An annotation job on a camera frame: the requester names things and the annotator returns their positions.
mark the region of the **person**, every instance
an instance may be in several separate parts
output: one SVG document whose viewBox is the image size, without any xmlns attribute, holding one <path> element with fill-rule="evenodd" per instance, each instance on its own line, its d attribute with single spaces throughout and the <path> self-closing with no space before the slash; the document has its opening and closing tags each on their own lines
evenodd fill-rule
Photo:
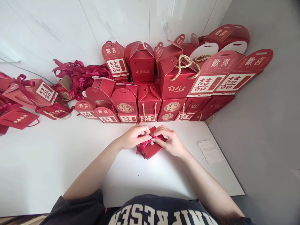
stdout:
<svg viewBox="0 0 300 225">
<path fill-rule="evenodd" d="M 151 135 L 164 135 L 166 142 Z M 106 174 L 122 149 L 131 149 L 151 140 L 174 157 L 185 168 L 199 199 L 184 200 L 156 195 L 141 195 L 128 200 L 122 207 L 103 205 L 100 189 Z M 153 134 L 141 123 L 130 128 L 111 142 L 101 154 L 79 175 L 66 193 L 55 203 L 44 225 L 217 225 L 253 224 L 245 218 L 231 197 L 183 146 L 177 134 L 162 125 Z"/>
</svg>

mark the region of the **forearm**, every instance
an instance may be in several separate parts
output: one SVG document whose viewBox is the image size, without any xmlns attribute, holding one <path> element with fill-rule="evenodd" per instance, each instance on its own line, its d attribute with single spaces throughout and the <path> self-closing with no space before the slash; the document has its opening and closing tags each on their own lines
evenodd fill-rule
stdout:
<svg viewBox="0 0 300 225">
<path fill-rule="evenodd" d="M 244 216 L 227 192 L 189 151 L 180 159 L 184 164 L 197 197 L 204 207 L 220 218 L 237 219 Z"/>
<path fill-rule="evenodd" d="M 73 182 L 63 198 L 83 198 L 98 190 L 120 150 L 114 141 L 110 143 Z"/>
</svg>

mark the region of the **gray wall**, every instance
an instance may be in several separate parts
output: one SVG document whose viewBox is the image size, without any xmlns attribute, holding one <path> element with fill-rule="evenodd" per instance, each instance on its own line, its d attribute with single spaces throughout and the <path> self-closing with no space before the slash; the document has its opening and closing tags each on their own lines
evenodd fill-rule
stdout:
<svg viewBox="0 0 300 225">
<path fill-rule="evenodd" d="M 268 67 L 209 126 L 258 225 L 300 224 L 300 8 L 290 0 L 232 0 L 222 24 L 246 26 L 246 54 L 271 48 Z"/>
</svg>

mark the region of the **person's left hand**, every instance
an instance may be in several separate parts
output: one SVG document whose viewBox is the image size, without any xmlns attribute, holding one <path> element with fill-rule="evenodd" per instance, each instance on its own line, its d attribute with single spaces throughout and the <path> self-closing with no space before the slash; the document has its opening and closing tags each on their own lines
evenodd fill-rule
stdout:
<svg viewBox="0 0 300 225">
<path fill-rule="evenodd" d="M 126 131 L 122 136 L 114 140 L 114 144 L 121 149 L 130 149 L 138 144 L 150 140 L 150 130 L 147 125 L 141 126 L 142 122 Z"/>
</svg>

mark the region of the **white wall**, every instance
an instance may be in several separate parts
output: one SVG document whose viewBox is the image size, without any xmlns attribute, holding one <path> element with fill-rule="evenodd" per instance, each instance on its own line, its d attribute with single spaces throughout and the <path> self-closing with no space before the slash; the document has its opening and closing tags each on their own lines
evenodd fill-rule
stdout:
<svg viewBox="0 0 300 225">
<path fill-rule="evenodd" d="M 222 21 L 249 29 L 247 54 L 274 50 L 209 126 L 246 193 L 234 200 L 258 225 L 300 223 L 299 19 L 296 1 L 233 0 Z"/>
<path fill-rule="evenodd" d="M 0 42 L 21 59 L 16 65 L 56 82 L 50 72 L 61 62 L 103 64 L 107 41 L 133 41 L 152 48 L 167 38 L 198 36 L 217 28 L 231 0 L 0 0 Z M 0 71 L 17 77 L 28 72 L 0 62 Z"/>
</svg>

